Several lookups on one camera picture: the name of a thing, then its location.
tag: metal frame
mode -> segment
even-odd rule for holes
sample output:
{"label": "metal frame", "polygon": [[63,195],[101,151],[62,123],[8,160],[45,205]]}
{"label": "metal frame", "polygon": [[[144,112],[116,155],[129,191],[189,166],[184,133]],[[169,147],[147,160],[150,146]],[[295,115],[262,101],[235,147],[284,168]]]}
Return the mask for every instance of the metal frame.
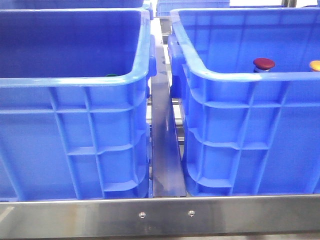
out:
{"label": "metal frame", "polygon": [[320,232],[320,195],[180,197],[186,190],[160,20],[152,24],[153,195],[162,198],[0,202],[0,238]]}

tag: bottle cap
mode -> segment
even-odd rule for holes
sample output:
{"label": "bottle cap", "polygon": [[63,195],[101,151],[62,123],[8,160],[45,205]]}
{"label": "bottle cap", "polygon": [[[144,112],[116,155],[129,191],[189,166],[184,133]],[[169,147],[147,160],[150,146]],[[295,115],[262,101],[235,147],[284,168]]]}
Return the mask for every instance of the bottle cap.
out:
{"label": "bottle cap", "polygon": [[258,69],[262,69],[262,70],[269,70],[272,69],[276,63],[269,59],[269,58],[265,58],[265,57],[258,57],[253,61],[253,64],[258,68]]}
{"label": "bottle cap", "polygon": [[320,60],[311,61],[310,68],[315,72],[320,72]]}

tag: blue plastic crate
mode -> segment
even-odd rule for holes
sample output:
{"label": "blue plastic crate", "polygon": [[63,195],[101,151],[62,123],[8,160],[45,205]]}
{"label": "blue plastic crate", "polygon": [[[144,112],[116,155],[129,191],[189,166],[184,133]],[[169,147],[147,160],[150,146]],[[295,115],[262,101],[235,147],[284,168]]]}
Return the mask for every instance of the blue plastic crate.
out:
{"label": "blue plastic crate", "polygon": [[230,0],[158,0],[156,15],[168,17],[173,9],[228,8],[229,5]]}
{"label": "blue plastic crate", "polygon": [[1,0],[0,9],[153,8],[150,0]]}
{"label": "blue plastic crate", "polygon": [[[171,12],[194,196],[320,193],[319,8]],[[253,60],[273,59],[270,73]]]}
{"label": "blue plastic crate", "polygon": [[0,36],[0,202],[148,196],[149,12],[0,10]]}

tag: metal shelf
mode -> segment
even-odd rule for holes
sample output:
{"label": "metal shelf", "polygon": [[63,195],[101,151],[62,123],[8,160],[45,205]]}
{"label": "metal shelf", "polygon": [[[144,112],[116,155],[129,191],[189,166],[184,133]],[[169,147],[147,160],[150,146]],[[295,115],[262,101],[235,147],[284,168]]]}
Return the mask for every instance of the metal shelf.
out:
{"label": "metal shelf", "polygon": [[0,238],[251,234],[197,239],[320,239],[320,233],[252,236],[320,232],[320,195],[183,197],[186,189],[159,18],[152,21],[152,31],[158,68],[152,78],[154,198],[0,202]]}

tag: screw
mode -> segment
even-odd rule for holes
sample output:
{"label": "screw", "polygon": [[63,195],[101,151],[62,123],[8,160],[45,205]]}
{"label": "screw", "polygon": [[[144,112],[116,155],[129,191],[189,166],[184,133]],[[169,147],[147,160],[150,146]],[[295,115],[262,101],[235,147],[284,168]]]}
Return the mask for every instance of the screw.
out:
{"label": "screw", "polygon": [[139,213],[139,218],[144,219],[147,216],[145,212],[140,212]]}
{"label": "screw", "polygon": [[191,218],[192,218],[195,214],[196,214],[196,212],[193,211],[193,210],[188,211],[188,215],[189,215],[189,217],[191,217]]}

